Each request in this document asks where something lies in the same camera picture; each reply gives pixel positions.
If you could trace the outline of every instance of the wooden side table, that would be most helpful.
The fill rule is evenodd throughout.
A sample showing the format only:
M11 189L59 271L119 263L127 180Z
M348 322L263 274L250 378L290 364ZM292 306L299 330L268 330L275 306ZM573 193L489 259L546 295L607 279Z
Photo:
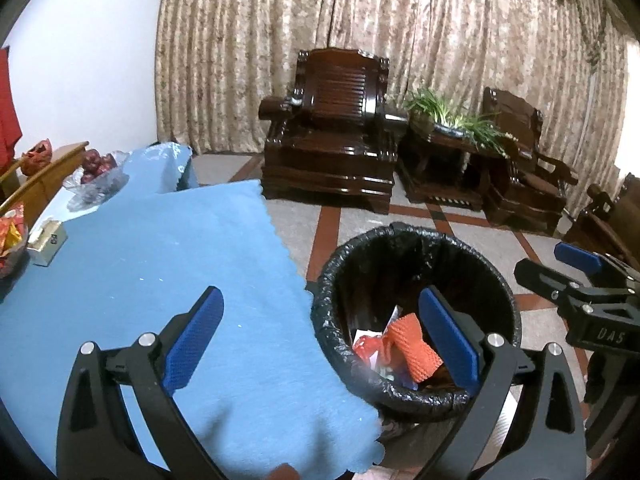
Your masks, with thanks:
M398 146L398 175L409 202L480 211L490 183L490 158L502 157L493 150L476 148L465 137L417 128L414 123Z

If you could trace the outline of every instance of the wooden chair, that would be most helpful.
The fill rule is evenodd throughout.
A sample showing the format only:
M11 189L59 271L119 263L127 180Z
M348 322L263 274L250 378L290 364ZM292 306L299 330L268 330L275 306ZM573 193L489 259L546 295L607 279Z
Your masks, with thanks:
M20 160L12 160L11 163L1 171L0 174L0 203L9 198L16 189L20 187L18 179L18 168Z
M389 61L359 50L301 50L285 98L267 97L258 117L271 121L262 188L364 197L388 213L398 141L406 114L385 103Z
M44 208L62 187L62 181L82 164L84 147L88 144L78 142L54 150L51 163L30 176L0 205L0 216L15 203L24 202L24 221L29 228L33 227Z
M562 241L600 254L611 254L640 270L640 178L629 173L615 200L597 184L592 202L578 215Z
M566 184L578 183L577 175L561 160L538 151L543 116L540 110L507 91L485 88L482 113L496 127L511 134L505 139L509 159L493 160L490 185L483 206L492 224L504 224L511 217L527 228L553 235L566 205ZM548 171L539 161L554 167Z

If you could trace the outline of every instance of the wooden armchair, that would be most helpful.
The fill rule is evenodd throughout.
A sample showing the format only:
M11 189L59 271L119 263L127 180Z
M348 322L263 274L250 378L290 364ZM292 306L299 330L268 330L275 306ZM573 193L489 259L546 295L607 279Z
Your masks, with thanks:
M262 188L359 196L388 213L407 115L385 103L389 60L359 50L301 50L294 89L267 97Z
M515 216L528 228L542 228L552 235L566 205L566 184L575 185L578 179L564 162L538 151L542 113L524 99L489 87L484 89L482 113L513 136L504 141L510 158L491 163L490 186L483 201L488 221L504 224ZM546 170L539 161L553 165L554 170Z
M629 173L615 200L597 184L591 184L587 194L592 202L580 211L562 241L611 254L640 270L640 178Z

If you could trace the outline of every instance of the curtain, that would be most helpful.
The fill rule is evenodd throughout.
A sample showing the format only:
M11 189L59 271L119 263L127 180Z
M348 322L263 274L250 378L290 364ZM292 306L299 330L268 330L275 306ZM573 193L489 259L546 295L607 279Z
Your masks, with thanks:
M390 59L396 104L430 86L476 111L495 86L540 108L542 151L579 169L568 197L577 212L588 184L616 180L622 25L610 0L162 0L159 138L197 153L258 152L260 99L284 94L297 51L360 48Z
M158 139L196 153L257 152L260 99L283 95L298 51L313 48L323 0L161 0Z

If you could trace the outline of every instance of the black garbage bag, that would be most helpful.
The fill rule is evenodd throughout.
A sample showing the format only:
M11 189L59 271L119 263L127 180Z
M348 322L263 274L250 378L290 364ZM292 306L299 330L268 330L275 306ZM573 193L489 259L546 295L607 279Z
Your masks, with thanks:
M400 222L357 236L329 258L311 310L316 338L348 390L403 422L458 415L469 400L455 386L417 391L382 378L352 350L356 329L382 332L396 305L417 313L418 295L435 285L453 309L520 346L522 324L513 293L498 270L457 238ZM423 327L424 340L433 346Z

